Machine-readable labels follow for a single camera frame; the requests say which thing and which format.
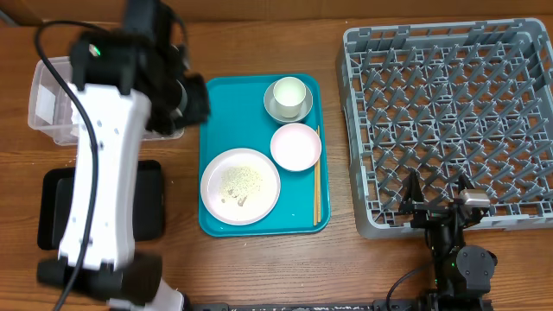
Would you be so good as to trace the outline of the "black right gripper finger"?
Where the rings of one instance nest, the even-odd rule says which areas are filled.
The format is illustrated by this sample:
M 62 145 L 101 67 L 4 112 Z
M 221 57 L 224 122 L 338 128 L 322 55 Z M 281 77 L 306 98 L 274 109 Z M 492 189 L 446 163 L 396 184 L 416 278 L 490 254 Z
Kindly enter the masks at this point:
M 404 179 L 404 196 L 400 202 L 398 211 L 400 213 L 413 213 L 424 204 L 423 192 L 419 184 L 417 172 L 410 170 L 409 175 Z
M 466 189 L 474 189 L 473 183 L 470 181 L 470 179 L 465 175 L 461 174 L 458 178 L 458 181 L 456 182 L 458 190 L 463 191 Z

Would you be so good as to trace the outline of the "large pink plate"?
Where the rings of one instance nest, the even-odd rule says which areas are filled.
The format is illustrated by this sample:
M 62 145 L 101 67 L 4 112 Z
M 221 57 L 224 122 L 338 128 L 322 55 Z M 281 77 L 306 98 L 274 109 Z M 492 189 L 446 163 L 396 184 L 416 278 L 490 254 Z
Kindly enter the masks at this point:
M 254 149 L 229 149 L 215 156 L 200 180 L 207 211 L 228 225 L 250 225 L 275 207 L 281 179 L 275 164 Z

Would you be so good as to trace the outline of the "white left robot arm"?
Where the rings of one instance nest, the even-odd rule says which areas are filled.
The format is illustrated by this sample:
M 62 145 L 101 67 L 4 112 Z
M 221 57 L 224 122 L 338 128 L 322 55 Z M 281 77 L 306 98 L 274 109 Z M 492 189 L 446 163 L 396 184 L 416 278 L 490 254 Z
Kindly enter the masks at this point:
M 115 310 L 189 310 L 162 277 L 162 259 L 135 250 L 133 205 L 143 134 L 168 136 L 210 114 L 206 82 L 172 42 L 182 19 L 159 0 L 130 1 L 123 24 L 84 23 L 60 86 L 80 115 L 72 205 L 55 258 L 37 280 L 105 301 Z

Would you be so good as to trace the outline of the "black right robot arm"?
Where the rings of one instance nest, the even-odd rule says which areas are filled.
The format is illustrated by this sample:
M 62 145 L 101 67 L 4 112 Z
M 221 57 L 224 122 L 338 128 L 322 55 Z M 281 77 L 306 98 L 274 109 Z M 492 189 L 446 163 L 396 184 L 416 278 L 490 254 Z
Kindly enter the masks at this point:
M 424 230 L 424 240 L 431 250 L 429 263 L 410 271 L 390 288 L 385 306 L 392 310 L 391 296 L 406 279 L 431 267 L 435 287 L 419 297 L 400 302 L 404 310 L 491 310 L 483 296 L 491 291 L 491 279 L 498 264 L 496 255 L 465 242 L 463 231 L 478 225 L 489 211 L 491 201 L 485 191 L 474 187 L 466 175 L 458 180 L 457 197 L 445 205 L 425 203 L 417 172 L 411 170 L 404 180 L 406 191 L 399 212 L 413 217 L 410 226 Z

